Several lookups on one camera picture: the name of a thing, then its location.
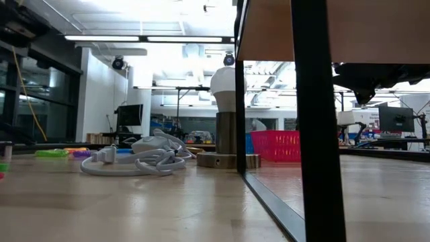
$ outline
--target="black metal frame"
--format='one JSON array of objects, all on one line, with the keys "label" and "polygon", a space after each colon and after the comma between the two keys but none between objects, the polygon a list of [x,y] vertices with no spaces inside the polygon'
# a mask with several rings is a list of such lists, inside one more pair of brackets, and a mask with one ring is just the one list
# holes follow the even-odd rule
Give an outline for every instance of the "black metal frame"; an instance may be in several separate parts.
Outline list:
[{"label": "black metal frame", "polygon": [[[234,25],[236,56],[239,55],[249,1],[238,0],[237,3],[238,15]],[[302,151],[304,221],[246,172],[244,73],[243,62],[239,60],[236,62],[237,171],[291,239],[346,241],[326,0],[292,0],[292,22]],[[312,96],[323,105],[315,110],[314,102],[306,96]],[[312,131],[315,116],[326,117],[321,120],[325,128],[319,135],[314,135]],[[324,155],[326,162],[320,162],[321,155]]]}]

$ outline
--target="plastic basket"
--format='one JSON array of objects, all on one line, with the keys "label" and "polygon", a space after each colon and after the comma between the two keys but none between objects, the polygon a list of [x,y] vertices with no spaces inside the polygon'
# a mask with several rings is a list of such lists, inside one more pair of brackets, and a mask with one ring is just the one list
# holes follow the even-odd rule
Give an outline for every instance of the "plastic basket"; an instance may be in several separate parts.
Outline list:
[{"label": "plastic basket", "polygon": [[253,145],[253,140],[251,138],[251,134],[246,134],[245,144],[246,144],[247,154],[253,154],[254,153],[254,145]]},{"label": "plastic basket", "polygon": [[301,162],[298,131],[265,130],[251,132],[255,153],[275,162]]}]

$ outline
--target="fluorescent light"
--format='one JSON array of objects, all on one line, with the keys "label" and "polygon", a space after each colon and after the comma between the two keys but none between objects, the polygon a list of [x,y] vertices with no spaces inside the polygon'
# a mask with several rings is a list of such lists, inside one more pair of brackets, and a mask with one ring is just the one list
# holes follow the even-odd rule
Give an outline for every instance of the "fluorescent light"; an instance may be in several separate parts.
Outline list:
[{"label": "fluorescent light", "polygon": [[225,53],[226,53],[225,50],[205,50],[204,51],[204,54],[219,54],[219,55],[223,55]]},{"label": "fluorescent light", "polygon": [[150,89],[150,90],[176,90],[176,87],[134,87],[137,89]]},{"label": "fluorescent light", "polygon": [[219,37],[149,36],[149,42],[222,42]]},{"label": "fluorescent light", "polygon": [[254,88],[254,87],[251,87],[251,88],[248,88],[247,91],[263,91],[263,88]]},{"label": "fluorescent light", "polygon": [[296,92],[295,89],[274,89],[274,88],[268,88],[266,91],[280,91],[280,92]]},{"label": "fluorescent light", "polygon": [[138,36],[65,36],[66,40],[74,41],[118,41],[118,42],[138,42]]},{"label": "fluorescent light", "polygon": [[[177,104],[161,104],[161,107],[177,107]],[[180,104],[179,107],[188,107],[188,108],[216,108],[216,105],[202,105],[202,104]]]}]

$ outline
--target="white cable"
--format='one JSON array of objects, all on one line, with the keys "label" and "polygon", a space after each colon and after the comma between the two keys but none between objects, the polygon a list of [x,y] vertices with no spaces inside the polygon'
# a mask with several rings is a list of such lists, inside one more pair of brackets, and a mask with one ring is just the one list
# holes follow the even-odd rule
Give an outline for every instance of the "white cable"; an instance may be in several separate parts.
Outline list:
[{"label": "white cable", "polygon": [[[178,138],[158,129],[154,130],[154,134],[166,138],[169,145],[165,143],[163,149],[153,149],[118,159],[116,159],[116,147],[105,147],[85,159],[81,163],[81,171],[90,175],[103,176],[171,175],[174,170],[185,168],[186,161],[195,157]],[[89,163],[98,161],[105,164],[134,163],[137,170],[102,170],[88,166]]]},{"label": "white cable", "polygon": [[196,155],[194,155],[193,153],[189,152],[186,149],[187,145],[184,142],[182,142],[182,140],[180,140],[180,139],[178,139],[178,138],[176,138],[174,136],[171,136],[170,134],[165,134],[162,130],[160,130],[158,128],[154,129],[154,136],[164,137],[164,138],[167,138],[169,140],[172,140],[175,143],[178,143],[179,145],[181,145],[182,147],[184,147],[184,151],[186,153],[189,153],[193,159],[196,158]]}]

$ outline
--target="pipe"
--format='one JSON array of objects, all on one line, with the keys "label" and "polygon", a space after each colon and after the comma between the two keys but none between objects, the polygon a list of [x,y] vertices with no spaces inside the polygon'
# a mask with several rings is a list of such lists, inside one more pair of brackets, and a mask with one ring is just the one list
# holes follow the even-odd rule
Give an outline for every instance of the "pipe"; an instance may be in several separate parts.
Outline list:
[{"label": "pipe", "polygon": [[72,25],[73,27],[75,27],[75,29],[77,29],[80,33],[83,33],[83,30],[81,30],[80,28],[78,28],[78,26],[76,26],[74,23],[70,22],[69,19],[67,19],[63,14],[61,14],[57,9],[55,9],[46,0],[42,0],[42,2],[44,2],[49,8],[51,8],[54,12],[56,12],[60,17],[62,17],[64,20],[66,20],[66,22],[68,22],[70,25]]}]

